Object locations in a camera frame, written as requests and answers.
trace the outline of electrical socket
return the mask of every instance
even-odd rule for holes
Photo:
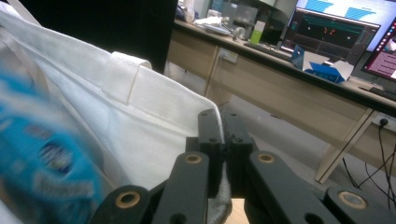
[[[222,49],[222,48],[220,48],[219,57],[223,58],[224,60],[227,60],[231,63],[236,63],[236,61],[238,60],[237,53],[234,53],[232,51],[229,51],[227,49]]]
[[[383,114],[383,113],[379,113],[376,116],[376,118],[373,119],[373,123],[379,126],[381,119],[388,120],[388,124],[384,126],[385,129],[391,130],[396,133],[396,118],[386,115],[386,114]]]

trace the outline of blue snack bag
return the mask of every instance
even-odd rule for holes
[[[101,176],[58,109],[29,82],[0,74],[0,185],[21,220],[88,223],[105,197]]]

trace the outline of floor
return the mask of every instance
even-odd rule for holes
[[[203,79],[172,63],[167,63],[164,74],[199,94],[203,94],[205,91],[205,81]],[[340,163],[336,167],[324,184],[319,184],[315,181],[314,177],[320,159],[325,148],[328,146],[326,142],[288,124],[282,119],[278,119],[235,95],[232,96],[227,104],[219,108],[231,110],[241,116],[245,122],[247,131],[255,139],[260,150],[275,152],[297,176],[315,189],[325,191],[331,186],[353,188],[343,163]],[[347,155],[345,160],[348,171],[357,183],[360,183],[367,177],[363,161],[350,155]],[[368,165],[368,170],[371,173],[375,171],[375,168]],[[384,172],[380,171],[376,173],[373,176],[373,180],[381,189],[388,190],[388,183]],[[396,188],[394,176],[391,179],[391,184]],[[361,189],[370,197],[375,198],[375,200],[384,206],[384,209],[388,209],[388,197],[373,182],[365,182],[361,186]],[[243,209],[243,205],[238,200],[234,203],[232,216],[229,217],[227,223],[248,223],[241,209]],[[390,210],[393,214],[396,214],[394,206],[391,206]]]

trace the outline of wooden desk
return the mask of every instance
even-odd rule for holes
[[[243,44],[176,21],[168,60],[205,79],[205,97],[214,102],[224,103],[225,91],[235,94],[329,143],[316,176],[321,183],[349,150],[358,156],[370,150],[355,143],[374,139],[367,130],[377,128],[372,120],[378,111],[396,117],[395,102],[360,90],[359,81],[334,84]],[[237,53],[237,62],[222,59],[219,48]],[[389,145],[394,136],[389,132]],[[380,156],[364,155],[372,165]]]

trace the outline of black cable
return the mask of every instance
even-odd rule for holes
[[[366,169],[366,174],[369,176],[369,177],[367,177],[367,179],[370,179],[370,180],[373,182],[373,184],[375,184],[376,187],[377,187],[379,190],[381,190],[381,192],[383,192],[383,193],[385,194],[385,196],[387,196],[387,197],[389,198],[389,195],[388,195],[384,190],[382,190],[381,187],[379,187],[379,186],[376,184],[376,182],[372,179],[373,174],[369,174],[369,170],[368,170],[368,168],[367,168],[367,162],[364,163],[364,166],[365,166],[365,169]]]
[[[392,162],[390,163],[389,176],[392,175],[393,163],[395,162],[395,153],[396,153],[396,144],[395,144],[395,146],[394,146],[394,148],[393,148],[393,153],[391,154],[391,156],[392,156]],[[393,193],[393,206],[394,206],[395,209],[396,209],[396,200],[395,200],[395,194],[394,194],[394,193]]]
[[[391,178],[391,173],[388,171],[387,163],[385,161],[385,152],[384,148],[382,145],[382,138],[381,138],[381,130],[384,128],[385,125],[388,124],[387,119],[381,119],[380,120],[380,126],[378,128],[378,138],[379,138],[379,145],[381,147],[381,157],[382,157],[382,162],[384,163],[384,169],[385,169],[385,178],[387,179],[388,182],[388,209],[390,210],[390,199],[395,199],[395,193],[393,191],[393,187],[390,181]]]
[[[386,160],[386,162],[388,162],[389,160],[390,160],[390,158],[392,157],[394,155],[394,153],[393,154],[390,154],[390,156],[387,158],[387,160]],[[378,167],[372,174],[367,174],[368,175],[368,177],[367,178],[365,178],[364,180],[362,180],[360,183],[359,183],[359,187],[361,187],[361,185],[363,185],[367,180],[369,180],[369,179],[371,179],[371,177],[373,176],[373,175],[375,175],[376,173],[378,173],[378,171],[380,171],[381,169],[382,169],[382,167],[384,167],[385,166],[385,163],[382,163],[382,165],[380,166],[380,167]]]
[[[387,201],[388,201],[388,209],[390,210],[390,202],[393,202],[393,205],[396,209],[396,194],[394,193],[393,190],[393,186],[391,184],[391,172],[392,172],[392,168],[393,168],[393,163],[395,161],[395,157],[396,157],[396,144],[394,146],[393,152],[389,155],[389,157],[385,160],[385,152],[384,152],[384,148],[383,148],[383,144],[382,144],[382,138],[381,138],[381,130],[382,128],[388,124],[388,120],[387,119],[381,119],[380,120],[380,125],[378,128],[378,138],[379,138],[379,145],[381,148],[381,156],[382,156],[382,165],[377,168],[373,173],[369,174],[368,168],[367,168],[367,162],[364,163],[365,166],[365,170],[366,170],[366,174],[368,175],[368,177],[366,179],[364,179],[363,181],[361,181],[360,184],[357,184],[357,182],[354,180],[353,176],[351,175],[351,173],[348,171],[347,169],[347,163],[346,160],[343,158],[343,163],[344,166],[346,168],[346,173],[349,177],[349,180],[351,181],[353,187],[355,187],[356,189],[360,189],[361,190],[361,185],[364,184],[367,180],[371,180],[376,187],[382,191],[382,193],[384,193],[387,196]],[[387,167],[387,163],[389,162],[389,160],[391,159],[390,162],[390,168],[388,170]],[[385,177],[388,183],[388,193],[386,193],[384,190],[382,190],[377,184],[376,182],[372,179],[372,176],[375,175],[378,171],[380,171],[382,168],[384,167],[385,169]]]
[[[356,181],[353,179],[352,175],[350,174],[349,170],[347,169],[347,163],[345,158],[343,158],[343,163],[344,166],[346,167],[347,176],[349,177],[349,180],[352,183],[353,187],[355,187],[355,189],[361,189],[361,187],[358,185],[358,183],[356,183]]]

